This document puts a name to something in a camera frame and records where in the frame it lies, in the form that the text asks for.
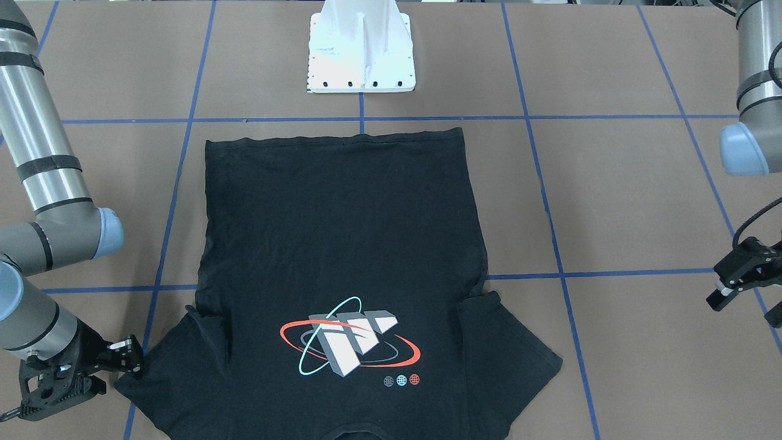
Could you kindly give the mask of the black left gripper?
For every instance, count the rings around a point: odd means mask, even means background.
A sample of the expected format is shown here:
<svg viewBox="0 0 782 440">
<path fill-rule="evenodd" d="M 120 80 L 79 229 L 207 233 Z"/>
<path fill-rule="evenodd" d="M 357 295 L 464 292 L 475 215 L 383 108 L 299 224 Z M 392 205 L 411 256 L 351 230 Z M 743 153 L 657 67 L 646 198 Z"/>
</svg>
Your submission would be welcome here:
<svg viewBox="0 0 782 440">
<path fill-rule="evenodd" d="M 743 288 L 780 285 L 781 243 L 769 247 L 748 237 L 723 257 L 714 271 L 719 279 L 706 301 L 712 311 L 720 312 Z"/>
</svg>

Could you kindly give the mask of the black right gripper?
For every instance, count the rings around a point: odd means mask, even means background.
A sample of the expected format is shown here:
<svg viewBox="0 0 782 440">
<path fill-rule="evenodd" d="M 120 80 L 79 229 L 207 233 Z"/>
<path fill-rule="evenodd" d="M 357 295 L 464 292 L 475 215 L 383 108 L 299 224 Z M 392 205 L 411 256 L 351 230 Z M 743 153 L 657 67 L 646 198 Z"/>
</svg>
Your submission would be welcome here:
<svg viewBox="0 0 782 440">
<path fill-rule="evenodd" d="M 58 363 L 59 379 L 75 374 L 86 378 L 101 371 L 140 374 L 144 369 L 144 353 L 133 334 L 120 342 L 110 343 L 85 322 L 78 321 L 75 338 Z"/>
</svg>

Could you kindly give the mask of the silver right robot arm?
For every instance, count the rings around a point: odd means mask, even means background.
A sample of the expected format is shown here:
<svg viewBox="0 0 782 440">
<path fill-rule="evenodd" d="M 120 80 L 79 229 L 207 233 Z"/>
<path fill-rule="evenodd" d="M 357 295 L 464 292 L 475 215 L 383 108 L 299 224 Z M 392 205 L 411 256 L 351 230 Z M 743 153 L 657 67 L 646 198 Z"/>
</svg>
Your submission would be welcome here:
<svg viewBox="0 0 782 440">
<path fill-rule="evenodd" d="M 114 254 L 125 242 L 117 214 L 95 206 L 45 72 L 39 39 L 14 1 L 2 2 L 2 137 L 34 211 L 2 228 L 2 349 L 46 362 L 87 328 L 30 282 L 36 274 Z"/>
</svg>

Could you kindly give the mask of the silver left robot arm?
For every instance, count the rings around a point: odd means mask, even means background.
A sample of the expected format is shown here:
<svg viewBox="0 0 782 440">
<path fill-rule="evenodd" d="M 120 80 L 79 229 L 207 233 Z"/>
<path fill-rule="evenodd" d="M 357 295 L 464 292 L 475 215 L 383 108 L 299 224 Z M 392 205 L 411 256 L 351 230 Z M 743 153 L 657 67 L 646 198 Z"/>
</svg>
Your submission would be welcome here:
<svg viewBox="0 0 782 440">
<path fill-rule="evenodd" d="M 723 169 L 733 176 L 780 173 L 781 89 L 779 1 L 732 1 L 739 36 L 739 120 L 720 133 Z M 759 214 L 735 231 L 731 251 L 715 265 L 716 289 L 707 298 L 721 311 L 746 290 L 780 284 L 780 244 L 765 245 L 743 232 Z"/>
</svg>

